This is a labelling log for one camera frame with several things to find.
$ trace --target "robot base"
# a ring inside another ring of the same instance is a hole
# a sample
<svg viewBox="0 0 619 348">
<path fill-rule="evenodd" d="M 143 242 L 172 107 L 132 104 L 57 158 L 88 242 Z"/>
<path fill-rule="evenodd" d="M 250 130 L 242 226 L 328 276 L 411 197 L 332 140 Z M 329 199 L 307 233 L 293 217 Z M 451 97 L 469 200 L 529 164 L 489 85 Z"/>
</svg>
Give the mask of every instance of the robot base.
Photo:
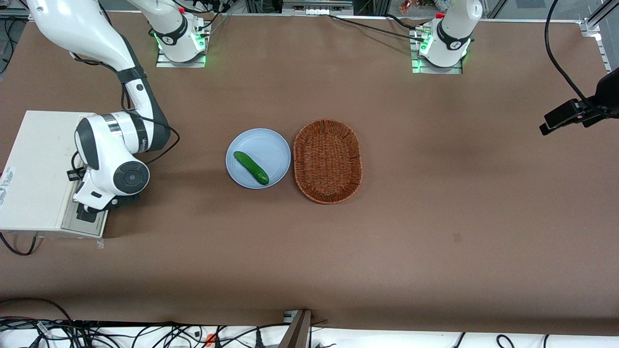
<svg viewBox="0 0 619 348">
<path fill-rule="evenodd" d="M 422 27 L 423 30 L 429 31 L 429 28 Z M 427 35 L 421 35 L 417 30 L 411 30 L 409 32 L 411 37 L 422 37 Z M 414 74 L 446 74 L 446 75 L 459 75 L 462 74 L 462 60 L 460 59 L 456 65 L 450 67 L 440 67 L 432 64 L 428 58 L 420 54 L 423 43 L 410 40 L 410 58 L 412 60 L 413 73 Z"/>
<path fill-rule="evenodd" d="M 186 62 L 175 62 L 171 61 L 168 57 L 163 53 L 161 46 L 159 46 L 159 55 L 157 56 L 157 67 L 204 67 L 206 65 L 206 52 L 209 49 L 209 41 L 210 41 L 210 28 L 211 24 L 207 25 L 206 28 L 202 29 L 199 33 L 204 35 L 204 38 L 197 38 L 196 41 L 199 45 L 204 46 L 204 51 L 198 53 L 193 59 L 190 59 Z"/>
</svg>

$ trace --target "white box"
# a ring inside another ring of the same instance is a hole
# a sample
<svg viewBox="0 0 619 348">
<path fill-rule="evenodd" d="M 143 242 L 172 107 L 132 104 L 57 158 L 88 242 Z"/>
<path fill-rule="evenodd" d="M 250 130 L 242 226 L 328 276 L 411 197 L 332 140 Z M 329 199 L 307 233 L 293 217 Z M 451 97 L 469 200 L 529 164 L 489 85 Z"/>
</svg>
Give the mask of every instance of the white box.
<svg viewBox="0 0 619 348">
<path fill-rule="evenodd" d="M 107 211 L 78 219 L 72 200 L 80 181 L 69 181 L 74 131 L 93 113 L 26 111 L 0 176 L 0 230 L 37 231 L 41 237 L 101 238 Z M 79 156 L 76 165 L 81 165 Z"/>
</svg>

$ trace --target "label sticker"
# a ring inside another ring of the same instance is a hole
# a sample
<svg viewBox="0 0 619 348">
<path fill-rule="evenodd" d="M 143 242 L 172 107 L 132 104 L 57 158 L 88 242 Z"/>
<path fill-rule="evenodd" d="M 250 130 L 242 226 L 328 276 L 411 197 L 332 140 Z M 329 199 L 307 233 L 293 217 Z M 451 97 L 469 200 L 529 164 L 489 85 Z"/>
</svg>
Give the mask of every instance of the label sticker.
<svg viewBox="0 0 619 348">
<path fill-rule="evenodd" d="M 49 330 L 47 330 L 47 328 L 45 327 L 45 325 L 43 323 L 41 323 L 40 321 L 37 322 L 37 327 L 39 328 L 39 330 L 41 330 L 41 332 L 47 336 L 47 334 L 50 332 Z"/>
<path fill-rule="evenodd" d="M 6 167 L 4 173 L 0 175 L 0 207 L 4 204 L 13 177 L 15 177 L 15 169 L 15 167 Z"/>
<path fill-rule="evenodd" d="M 92 114 L 91 114 L 91 113 L 84 113 L 84 114 L 79 115 L 79 116 L 77 117 L 76 127 L 77 127 L 77 125 L 79 124 L 79 121 L 82 121 L 82 119 L 84 119 L 84 118 L 86 118 L 86 117 L 88 117 L 88 116 L 92 116 Z"/>
</svg>

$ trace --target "white floor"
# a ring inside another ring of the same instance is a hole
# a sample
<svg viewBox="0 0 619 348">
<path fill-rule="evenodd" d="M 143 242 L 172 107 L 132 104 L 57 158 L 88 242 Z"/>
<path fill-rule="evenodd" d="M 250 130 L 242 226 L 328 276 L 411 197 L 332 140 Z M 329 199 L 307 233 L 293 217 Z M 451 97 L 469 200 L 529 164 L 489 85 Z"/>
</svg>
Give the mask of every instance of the white floor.
<svg viewBox="0 0 619 348">
<path fill-rule="evenodd" d="M 230 338 L 243 333 L 253 327 L 250 326 L 229 326 L 222 330 L 220 338 Z M 267 347 L 274 347 L 280 342 L 287 326 L 276 326 L 272 328 L 262 329 L 262 340 Z M 141 328 L 104 328 L 98 332 L 105 334 L 122 334 L 127 336 L 135 336 Z M 206 340 L 209 333 L 214 333 L 215 326 L 195 326 L 189 328 L 185 332 L 187 337 L 195 337 L 189 345 L 189 338 L 176 338 L 168 346 L 169 348 L 197 347 L 202 348 L 204 344 L 197 342 L 197 337 L 200 337 L 201 342 Z M 169 327 L 149 328 L 145 332 L 151 332 L 140 336 L 136 341 L 136 348 L 153 347 L 166 333 L 170 332 Z M 543 335 L 539 334 L 510 334 L 503 333 L 508 336 L 514 343 L 515 348 L 542 348 Z M 0 332 L 0 347 L 2 348 L 18 348 L 28 347 L 37 337 L 37 331 L 34 329 L 14 329 Z M 335 344 L 335 348 L 452 348 L 460 333 L 439 333 L 439 332 L 421 332 L 421 331 L 371 331 L 371 330 L 346 330 L 346 329 L 331 329 L 331 328 L 313 328 L 311 348 L 326 347 Z M 459 348 L 497 348 L 496 337 L 498 333 L 467 333 L 462 340 Z M 64 333 L 59 329 L 54 329 L 48 333 L 48 337 L 65 337 Z M 113 337 L 120 348 L 129 348 L 132 346 L 133 338 L 131 337 Z M 255 346 L 256 334 L 249 333 L 239 340 L 250 347 Z M 109 342 L 113 347 L 116 347 L 113 342 Z M 503 340 L 502 345 L 505 348 L 510 348 L 507 341 Z M 94 342 L 94 347 L 107 347 L 101 342 Z M 45 347 L 43 341 L 40 342 L 40 347 Z M 226 344 L 228 348 L 244 348 L 239 342 L 233 341 Z M 65 348 L 69 347 L 69 341 L 50 341 L 50 348 Z M 157 347 L 163 347 L 163 341 Z M 619 347 L 619 337 L 607 336 L 556 336 L 551 335 L 548 338 L 547 348 L 617 348 Z"/>
</svg>

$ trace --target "metal bracket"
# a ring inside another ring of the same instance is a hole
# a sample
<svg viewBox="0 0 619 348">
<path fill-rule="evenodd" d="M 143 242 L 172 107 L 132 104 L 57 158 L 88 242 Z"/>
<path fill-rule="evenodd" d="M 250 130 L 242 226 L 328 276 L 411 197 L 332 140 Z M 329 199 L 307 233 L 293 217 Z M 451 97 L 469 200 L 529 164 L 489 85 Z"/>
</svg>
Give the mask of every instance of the metal bracket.
<svg viewBox="0 0 619 348">
<path fill-rule="evenodd" d="M 600 22 L 611 13 L 615 7 L 619 6 L 619 0 L 606 0 L 598 8 L 591 12 L 591 17 L 584 21 L 588 30 L 593 30 Z"/>
<path fill-rule="evenodd" d="M 606 73 L 609 74 L 613 69 L 610 67 L 610 63 L 608 63 L 608 56 L 606 55 L 606 50 L 604 49 L 604 44 L 602 43 L 602 35 L 600 34 L 600 28 L 596 25 L 594 28 L 589 28 L 587 22 L 578 22 L 578 26 L 581 29 L 581 33 L 584 37 L 592 37 L 595 38 L 595 42 L 597 43 L 597 47 L 600 50 L 600 54 L 602 55 L 602 62 L 604 63 L 604 69 L 606 69 Z"/>
<path fill-rule="evenodd" d="M 420 34 L 417 30 L 410 30 L 409 35 L 411 37 L 423 37 L 423 34 Z M 419 41 L 415 41 L 410 39 L 410 58 L 413 66 L 414 74 L 444 74 L 444 75 L 459 75 L 462 74 L 462 60 L 460 59 L 458 63 L 454 66 L 450 67 L 439 67 L 430 63 L 428 58 L 419 54 L 419 50 L 421 49 L 422 43 Z"/>
<path fill-rule="evenodd" d="M 209 24 L 204 29 L 204 34 L 206 36 L 201 39 L 204 40 L 204 51 L 197 54 L 197 56 L 193 57 L 193 59 L 186 62 L 175 62 L 168 59 L 163 53 L 161 47 L 159 47 L 159 54 L 157 56 L 157 67 L 204 67 L 206 65 L 206 52 L 209 50 L 209 42 L 210 42 L 210 27 Z"/>
<path fill-rule="evenodd" d="M 310 338 L 311 311 L 298 310 L 277 348 L 307 348 Z"/>
</svg>

